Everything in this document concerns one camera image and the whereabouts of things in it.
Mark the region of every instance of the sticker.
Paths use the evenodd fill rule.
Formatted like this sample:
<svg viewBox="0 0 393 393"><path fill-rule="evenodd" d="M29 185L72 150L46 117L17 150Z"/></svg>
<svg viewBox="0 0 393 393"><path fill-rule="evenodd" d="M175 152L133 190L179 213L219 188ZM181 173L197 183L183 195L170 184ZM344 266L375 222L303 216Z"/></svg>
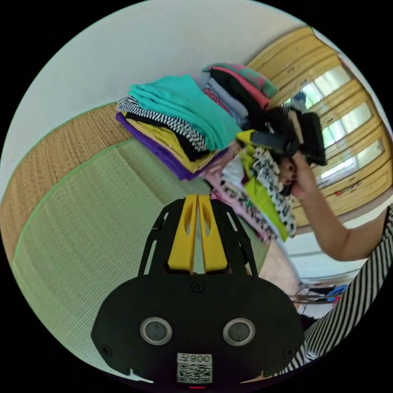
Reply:
<svg viewBox="0 0 393 393"><path fill-rule="evenodd" d="M211 384L213 382L212 355L177 354L177 382Z"/></svg>

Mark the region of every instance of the black and white striped cloth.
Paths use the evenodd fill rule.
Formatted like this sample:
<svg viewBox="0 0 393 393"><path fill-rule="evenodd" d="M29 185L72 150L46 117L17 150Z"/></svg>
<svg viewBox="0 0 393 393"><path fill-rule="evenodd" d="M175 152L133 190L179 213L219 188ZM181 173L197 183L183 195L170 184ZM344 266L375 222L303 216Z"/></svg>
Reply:
<svg viewBox="0 0 393 393"><path fill-rule="evenodd" d="M332 311L305 333L305 342L292 362L276 375L285 374L324 355L359 323L374 301L393 259L393 204L386 213L381 242Z"/></svg>
<svg viewBox="0 0 393 393"><path fill-rule="evenodd" d="M191 127L190 123L183 119L179 119L178 117L166 116L156 111L143 109L139 106L138 101L130 95L117 100L116 110L118 112L134 113L138 116L163 123L173 132L187 138L196 151L208 150L205 138L200 133L196 132Z"/></svg>

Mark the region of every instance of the green fabric border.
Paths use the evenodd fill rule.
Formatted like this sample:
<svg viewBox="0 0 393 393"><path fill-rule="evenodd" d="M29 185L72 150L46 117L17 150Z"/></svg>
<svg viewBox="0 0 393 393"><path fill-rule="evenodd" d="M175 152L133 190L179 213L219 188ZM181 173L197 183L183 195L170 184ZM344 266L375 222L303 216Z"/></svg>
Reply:
<svg viewBox="0 0 393 393"><path fill-rule="evenodd" d="M30 221L34 218L34 216L36 215L36 213L38 212L39 208L45 203L45 201L55 192L55 190L60 187L63 183L65 183L71 176L73 176L75 173L77 173L79 170L81 170L82 168L84 168L87 165L90 165L93 161L95 161L97 158L103 156L105 153L107 153L108 151L112 150L112 149L116 149L118 147L122 147L124 145L127 145L131 142L134 142L135 139L131 138L131 139L127 139L123 142L117 143L115 145L109 146L107 148L105 148L104 150L101 150L99 153L95 154L92 158L90 158L90 160L87 160L86 162L84 162L81 165L78 165L76 168L74 168L73 170L71 170L69 173L67 173L59 182L57 182L43 197L42 199L39 201L39 203L37 204L37 206L34 208L34 210L32 211L30 217L28 218L28 220L26 221L26 223L24 224L20 234L19 234L19 238L18 238L18 243L16 244L16 248L15 248L15 252L14 252L14 258L12 260L12 271L14 271L14 265L15 265L15 258L18 254L19 251L19 245L20 245L20 241L23 238L23 235L26 231L26 228L28 227Z"/></svg>
<svg viewBox="0 0 393 393"><path fill-rule="evenodd" d="M84 111L84 112L80 113L79 115L76 115L76 116L70 118L69 120L67 120L66 122L60 124L59 126L53 128L53 129L52 129L51 131L49 131L48 133L46 133L37 143L34 144L34 146L33 146L31 149L29 149L29 151L28 151L28 152L21 158L21 160L18 162L18 165L16 166L16 168L15 168L14 171L12 172L11 177L10 177L9 180L8 180L8 183L7 183L7 186L6 186L6 188L5 188L4 194L3 194L3 196L1 197L0 205L3 203L4 195L7 193L8 186L9 186L9 182L11 181L12 176L14 175L15 171L19 168L19 165L20 165L21 162L26 158L26 156L27 156L27 155L28 155L28 154L29 154L29 153L30 153L39 143L41 143L41 142L42 142L48 135L50 135L53 131L56 131L57 129L59 129L60 127L66 125L67 123L73 121L73 120L76 119L77 117L82 116L82 115L84 115L85 113L88 113L88 112L91 112L91 111L95 111L96 109L104 108L104 107L106 107L106 106L113 105L113 104L116 104L116 102L110 102L109 104L100 105L100 106L97 106L97 107L95 107L95 108L89 109L88 111Z"/></svg>

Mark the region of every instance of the yellow shirt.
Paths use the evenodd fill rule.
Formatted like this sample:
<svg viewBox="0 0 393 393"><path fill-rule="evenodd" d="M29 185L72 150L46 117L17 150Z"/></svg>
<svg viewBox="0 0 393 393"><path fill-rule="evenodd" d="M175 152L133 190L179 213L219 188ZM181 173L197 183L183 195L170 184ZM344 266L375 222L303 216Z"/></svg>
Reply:
<svg viewBox="0 0 393 393"><path fill-rule="evenodd" d="M126 119L133 127L148 138L152 139L168 151L170 151L174 157L191 173L195 173L206 166L215 155L216 152L212 152L204 158L196 161L190 161L187 155L184 153L176 135L169 129L164 127L157 127L151 124L137 122L132 119Z"/></svg>

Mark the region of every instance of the stack of folded clothes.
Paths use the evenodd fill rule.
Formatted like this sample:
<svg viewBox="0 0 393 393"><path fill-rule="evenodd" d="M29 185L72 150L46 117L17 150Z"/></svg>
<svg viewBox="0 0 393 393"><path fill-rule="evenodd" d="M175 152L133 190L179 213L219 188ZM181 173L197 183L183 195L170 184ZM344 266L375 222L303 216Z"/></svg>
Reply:
<svg viewBox="0 0 393 393"><path fill-rule="evenodd" d="M117 103L117 120L180 180L197 177L241 131L191 75L134 84Z"/></svg>
<svg viewBox="0 0 393 393"><path fill-rule="evenodd" d="M262 241L285 241L296 222L292 197L281 193L279 163L269 151L236 140L265 122L278 90L242 65L203 71L210 73L203 89L188 74L132 85L117 102L116 118L180 180L204 178L210 197L232 206Z"/></svg>
<svg viewBox="0 0 393 393"><path fill-rule="evenodd" d="M268 122L278 134L287 132L288 122L291 126L287 112L267 109L269 98L278 90L263 75L228 63L212 64L203 71L210 73L203 92L225 109L242 130L257 129ZM262 241L285 241L294 236L294 201L282 193L280 158L268 150L236 142L201 177L212 186L210 197L230 205Z"/></svg>

